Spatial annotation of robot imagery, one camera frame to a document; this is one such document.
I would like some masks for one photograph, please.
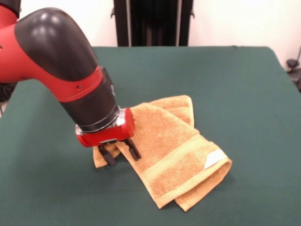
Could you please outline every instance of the folded towel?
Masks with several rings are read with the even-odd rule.
[[[132,140],[142,158],[134,161],[123,142],[115,148],[129,161],[159,209],[175,200],[188,211],[223,181],[232,161],[193,125],[153,103],[131,108],[136,124]],[[168,103],[163,106],[172,108]]]
[[[161,107],[178,118],[182,119],[187,124],[194,127],[194,115],[193,115],[193,105],[191,98],[186,95],[167,97],[159,100],[154,100],[150,102],[154,106]],[[120,154],[120,150],[115,144],[106,145],[106,150],[111,153],[113,158],[116,158]],[[98,147],[93,148],[93,159],[96,168],[106,166],[108,163],[100,154]]]

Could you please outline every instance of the green table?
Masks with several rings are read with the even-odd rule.
[[[184,213],[159,210],[120,156],[95,169],[74,123],[37,81],[19,83],[0,119],[0,225],[294,226],[301,210],[301,99],[268,48],[95,48],[120,106],[186,94],[196,128],[233,160]]]

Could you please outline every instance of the red robot arm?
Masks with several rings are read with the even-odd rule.
[[[19,9],[20,0],[0,0],[0,82],[39,80],[75,122],[82,145],[99,146],[115,165],[103,145],[125,141],[139,159],[130,140],[132,113],[116,104],[111,79],[75,21],[56,8],[37,10],[18,21]]]

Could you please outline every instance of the towel stripe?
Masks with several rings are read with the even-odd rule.
[[[147,168],[143,175],[151,183],[154,179],[156,179],[160,174],[166,171],[168,168],[174,166],[179,160],[184,158],[189,152],[195,151],[194,145],[195,143],[192,142],[194,139],[199,139],[200,135],[195,134],[186,141],[185,143],[181,144],[181,146],[174,149],[172,152],[164,156],[160,161],[156,164],[152,165],[151,167]]]

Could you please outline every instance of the black cable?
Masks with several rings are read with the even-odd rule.
[[[298,54],[298,57],[297,57],[297,60],[296,60],[296,64],[294,65],[293,68],[295,68],[296,66],[298,66],[298,61],[299,61],[299,59],[300,59],[300,56],[301,56],[301,46],[300,46],[300,48],[299,48],[299,54]]]

